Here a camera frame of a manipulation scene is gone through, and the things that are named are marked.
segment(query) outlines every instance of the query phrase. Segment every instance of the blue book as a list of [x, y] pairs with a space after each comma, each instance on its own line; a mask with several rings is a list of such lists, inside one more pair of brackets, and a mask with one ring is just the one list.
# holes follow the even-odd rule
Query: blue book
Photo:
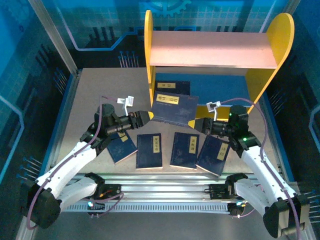
[[197, 96], [155, 91], [152, 120], [189, 128], [188, 122], [196, 117], [197, 105]]
[[190, 82], [189, 81], [156, 81], [155, 91], [190, 95]]
[[196, 166], [216, 176], [221, 176], [229, 149], [229, 144], [223, 140], [213, 136], [207, 136], [204, 140]]
[[161, 133], [138, 134], [136, 145], [136, 169], [162, 168]]
[[170, 166], [196, 169], [198, 148], [198, 134], [175, 132]]
[[106, 146], [106, 148], [108, 149], [115, 164], [138, 151], [127, 132], [112, 134], [111, 139], [111, 142]]

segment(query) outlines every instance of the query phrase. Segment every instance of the wooden shelf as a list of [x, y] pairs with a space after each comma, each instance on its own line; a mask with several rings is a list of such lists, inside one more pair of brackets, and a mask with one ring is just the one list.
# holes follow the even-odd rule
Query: wooden shelf
[[275, 69], [266, 33], [153, 31], [150, 66]]

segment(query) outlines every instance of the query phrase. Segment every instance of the gear logo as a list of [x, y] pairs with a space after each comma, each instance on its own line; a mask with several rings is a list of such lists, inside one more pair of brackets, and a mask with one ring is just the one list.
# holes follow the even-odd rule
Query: gear logo
[[180, 14], [181, 10], [186, 10], [187, 4], [191, 4], [191, 0], [147, 0], [144, 3], [146, 10], [151, 10], [151, 12], [154, 13], [157, 17], [173, 17], [174, 14]]
[[27, 20], [30, 15], [30, 6], [27, 0], [0, 0], [0, 7], [8, 10], [19, 24]]

